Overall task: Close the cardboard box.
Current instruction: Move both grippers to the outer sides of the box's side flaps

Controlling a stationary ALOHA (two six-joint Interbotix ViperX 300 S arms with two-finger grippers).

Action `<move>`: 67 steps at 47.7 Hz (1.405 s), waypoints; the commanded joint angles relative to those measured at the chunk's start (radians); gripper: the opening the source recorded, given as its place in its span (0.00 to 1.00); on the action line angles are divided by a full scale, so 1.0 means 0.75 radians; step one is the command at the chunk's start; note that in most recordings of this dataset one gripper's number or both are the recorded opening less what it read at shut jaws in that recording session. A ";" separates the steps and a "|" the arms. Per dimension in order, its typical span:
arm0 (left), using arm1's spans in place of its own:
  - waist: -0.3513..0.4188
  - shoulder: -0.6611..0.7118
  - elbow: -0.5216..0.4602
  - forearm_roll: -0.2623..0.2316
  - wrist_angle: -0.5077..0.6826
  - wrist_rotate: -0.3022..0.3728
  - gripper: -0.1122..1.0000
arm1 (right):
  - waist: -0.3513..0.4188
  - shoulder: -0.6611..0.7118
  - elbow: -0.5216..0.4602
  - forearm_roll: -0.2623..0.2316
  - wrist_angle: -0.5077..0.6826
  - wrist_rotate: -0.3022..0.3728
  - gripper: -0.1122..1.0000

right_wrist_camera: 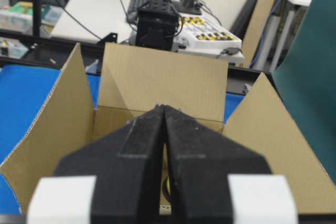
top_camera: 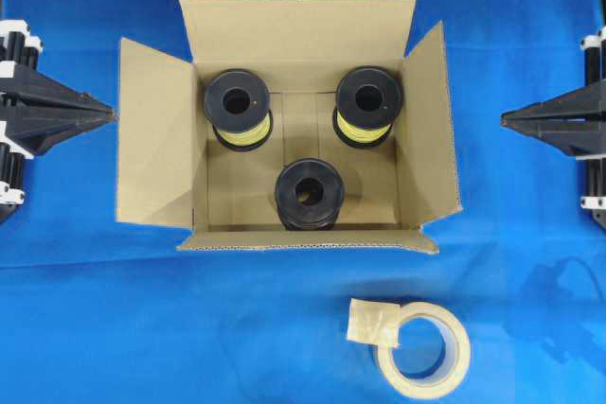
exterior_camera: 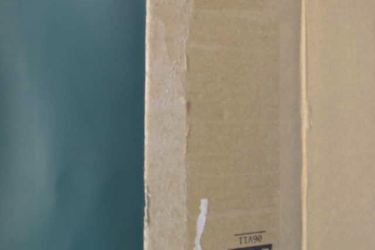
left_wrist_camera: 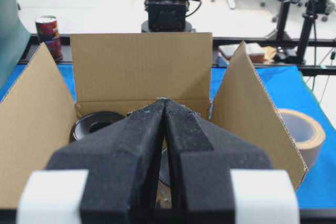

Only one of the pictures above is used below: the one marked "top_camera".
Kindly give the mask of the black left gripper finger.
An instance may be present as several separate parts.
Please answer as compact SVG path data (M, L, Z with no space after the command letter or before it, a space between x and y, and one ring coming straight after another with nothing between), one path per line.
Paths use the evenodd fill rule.
M114 114L110 106L95 98L16 62L1 63L1 93L11 99L34 102L42 106Z
M42 156L73 136L114 122L114 113L4 113L1 154Z

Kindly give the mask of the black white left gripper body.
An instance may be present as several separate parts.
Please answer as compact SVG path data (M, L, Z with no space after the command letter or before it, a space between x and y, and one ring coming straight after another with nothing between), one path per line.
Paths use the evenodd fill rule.
M25 20L1 21L1 80L15 76L22 64L36 70L44 51L42 40L30 34ZM9 139L9 121L1 116L1 222L10 218L25 202L23 189L25 163L33 158L23 147Z

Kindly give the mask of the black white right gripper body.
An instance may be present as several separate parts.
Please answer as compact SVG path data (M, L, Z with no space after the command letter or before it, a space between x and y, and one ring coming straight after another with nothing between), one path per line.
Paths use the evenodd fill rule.
M597 35L587 35L580 42L580 49L584 55L584 84L599 81L601 73L601 31ZM586 198L581 199L581 205L586 208L588 200L595 203L605 203L605 160L593 159L585 162ZM605 228L605 209L590 209L592 219L602 228Z

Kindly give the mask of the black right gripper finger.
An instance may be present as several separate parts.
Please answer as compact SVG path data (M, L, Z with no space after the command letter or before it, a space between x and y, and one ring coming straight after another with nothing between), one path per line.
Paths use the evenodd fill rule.
M501 125L540 140L567 156L583 157L605 154L604 121L507 120Z
M604 79L549 100L501 114L501 120L505 123L514 120L602 120L604 118Z

